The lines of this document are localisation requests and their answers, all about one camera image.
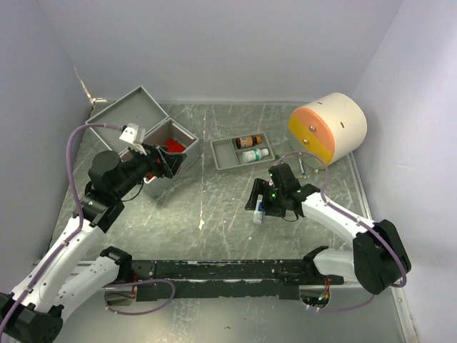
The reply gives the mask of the red first aid pouch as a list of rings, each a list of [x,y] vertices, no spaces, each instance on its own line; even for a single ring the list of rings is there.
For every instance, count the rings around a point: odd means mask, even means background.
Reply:
[[[175,139],[172,139],[172,138],[167,139],[165,141],[165,144],[162,146],[167,146],[169,148],[169,150],[173,151],[173,152],[181,152],[181,151],[185,150],[185,147],[183,145],[181,145]],[[153,177],[155,177],[155,176],[153,174],[151,174],[150,172],[146,175],[147,179],[152,179]]]

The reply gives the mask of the white green pill bottle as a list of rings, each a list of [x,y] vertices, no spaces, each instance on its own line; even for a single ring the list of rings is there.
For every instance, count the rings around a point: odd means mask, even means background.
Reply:
[[[263,159],[265,156],[268,156],[269,150],[268,149],[252,149],[249,151],[245,151],[242,154],[242,159],[245,163],[251,163],[255,161],[259,161]]]

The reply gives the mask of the white blue tube bottle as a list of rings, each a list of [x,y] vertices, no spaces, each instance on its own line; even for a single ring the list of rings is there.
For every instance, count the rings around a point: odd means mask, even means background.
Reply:
[[[261,195],[258,196],[256,200],[256,205],[253,211],[253,223],[254,224],[261,224],[263,222],[264,211],[263,211],[263,197]]]

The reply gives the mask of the orange brown bottle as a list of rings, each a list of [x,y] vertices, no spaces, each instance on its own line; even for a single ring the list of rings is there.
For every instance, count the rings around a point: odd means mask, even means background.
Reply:
[[[235,139],[238,149],[246,149],[256,146],[262,142],[261,136],[242,136]]]

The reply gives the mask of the grey storage case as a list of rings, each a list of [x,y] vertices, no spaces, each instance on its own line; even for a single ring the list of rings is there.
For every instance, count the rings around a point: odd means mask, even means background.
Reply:
[[[144,133],[144,144],[163,146],[170,153],[186,155],[173,179],[157,178],[153,174],[144,179],[143,190],[153,198],[176,182],[200,157],[199,138],[172,119],[142,86],[130,91],[86,122],[116,126],[135,124]]]

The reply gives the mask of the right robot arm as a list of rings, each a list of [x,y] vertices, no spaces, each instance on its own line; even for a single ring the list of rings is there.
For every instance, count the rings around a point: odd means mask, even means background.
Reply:
[[[404,283],[411,262],[392,222],[375,222],[350,212],[318,187],[300,184],[288,164],[268,172],[269,180],[254,180],[247,211],[262,209],[266,216],[279,218],[293,212],[330,229],[351,247],[350,251],[319,247],[307,254],[303,266],[307,282],[318,284],[330,275],[355,279],[374,295]]]

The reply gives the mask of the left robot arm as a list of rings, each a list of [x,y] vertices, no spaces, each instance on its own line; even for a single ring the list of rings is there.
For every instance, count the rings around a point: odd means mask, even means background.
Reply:
[[[53,342],[64,321],[93,293],[135,280],[131,255],[115,247],[103,250],[85,272],[70,275],[124,210],[124,196],[149,174],[173,178],[186,159],[165,146],[144,148],[144,153],[130,150],[126,161],[111,150],[93,158],[90,181],[60,237],[20,284],[1,294],[2,333],[18,342]]]

